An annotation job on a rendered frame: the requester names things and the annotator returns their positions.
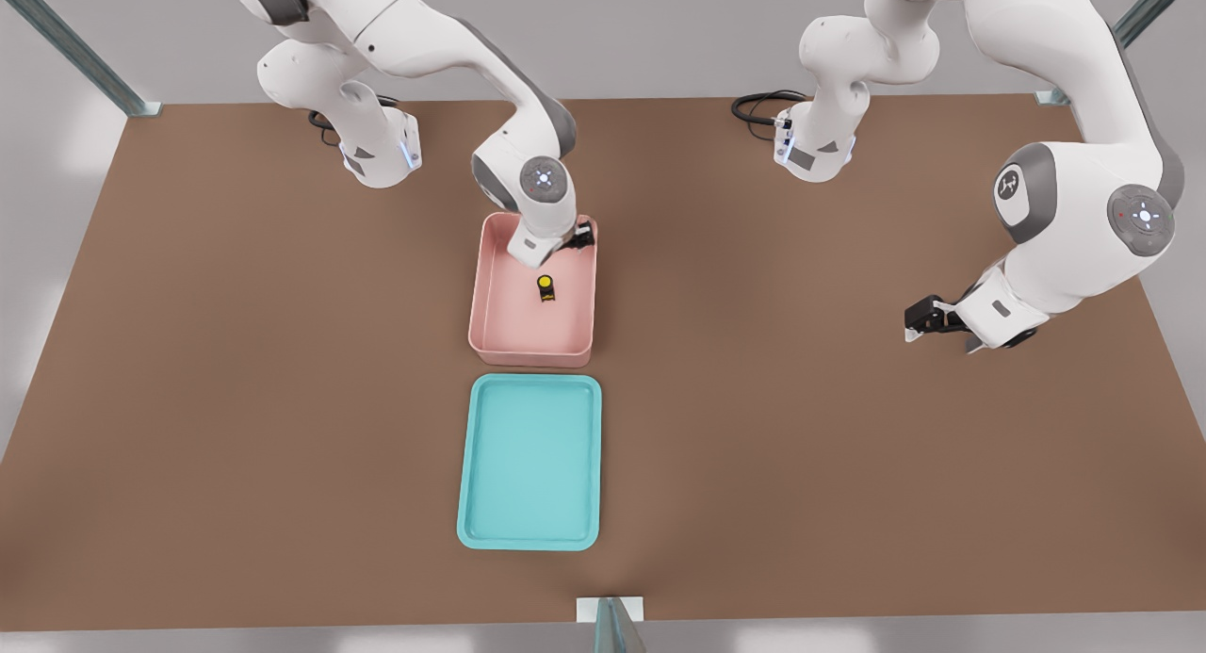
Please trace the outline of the pink rectangular box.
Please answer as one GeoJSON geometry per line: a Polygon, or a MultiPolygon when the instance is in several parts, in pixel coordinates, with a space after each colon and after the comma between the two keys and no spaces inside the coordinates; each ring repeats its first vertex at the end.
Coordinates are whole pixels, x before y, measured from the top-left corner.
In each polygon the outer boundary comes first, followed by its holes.
{"type": "Polygon", "coordinates": [[[538,269],[522,266],[507,245],[519,216],[494,212],[482,221],[470,348],[485,365],[581,368],[595,342],[597,247],[560,250],[538,269]],[[537,279],[554,279],[555,302],[541,302],[537,279]]]}

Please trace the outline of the pale blue-green tray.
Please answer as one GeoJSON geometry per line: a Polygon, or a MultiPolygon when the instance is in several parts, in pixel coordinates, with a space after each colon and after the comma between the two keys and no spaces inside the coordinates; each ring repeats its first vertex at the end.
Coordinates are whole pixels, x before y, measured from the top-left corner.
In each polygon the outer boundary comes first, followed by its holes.
{"type": "Polygon", "coordinates": [[[490,373],[466,419],[457,536],[472,549],[585,550],[601,525],[602,387],[490,373]]]}

